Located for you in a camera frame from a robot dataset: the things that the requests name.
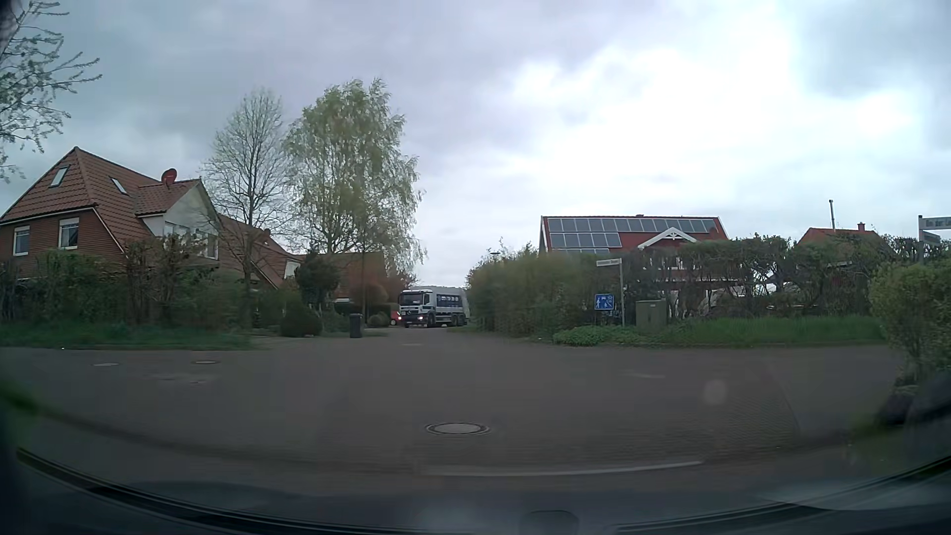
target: green electrical box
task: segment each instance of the green electrical box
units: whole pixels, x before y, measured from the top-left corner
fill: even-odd
[[[650,299],[635,304],[637,328],[645,331],[659,330],[667,324],[667,301]]]

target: road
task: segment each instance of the road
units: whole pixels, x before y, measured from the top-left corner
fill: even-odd
[[[38,455],[119,483],[309,495],[743,490],[862,475],[834,440],[808,445],[874,412],[899,363],[886,347],[576,348],[384,331],[234,352],[7,349],[0,362],[71,418],[32,426],[24,446]],[[427,430],[441,423],[487,432]]]

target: sign pole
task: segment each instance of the sign pole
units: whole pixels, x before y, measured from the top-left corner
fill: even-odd
[[[625,325],[624,320],[624,264],[622,259],[618,259],[617,270],[621,274],[621,327]]]

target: bare tree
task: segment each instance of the bare tree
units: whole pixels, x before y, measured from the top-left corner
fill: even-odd
[[[251,278],[260,243],[287,223],[287,160],[281,98],[270,89],[244,96],[215,134],[203,179],[216,210],[237,225],[218,223],[221,245],[242,264],[243,321],[250,320]]]
[[[6,144],[32,145],[43,152],[43,140],[52,133],[63,133],[69,113],[52,106],[63,91],[75,93],[74,86],[92,82],[102,74],[85,76],[86,68],[99,58],[81,62],[78,52],[68,60],[60,59],[65,41],[63,34],[34,26],[41,16],[66,16],[56,10],[59,2],[6,0],[0,2],[0,179],[10,175],[23,177],[16,166],[8,165]]]

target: overcast sky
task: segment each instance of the overcast sky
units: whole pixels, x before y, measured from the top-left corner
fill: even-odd
[[[426,190],[429,284],[461,285],[541,215],[719,216],[730,237],[951,215],[947,0],[64,0],[104,77],[62,97],[73,146],[190,177],[242,95],[288,119],[381,76]],[[945,237],[951,237],[944,231]]]

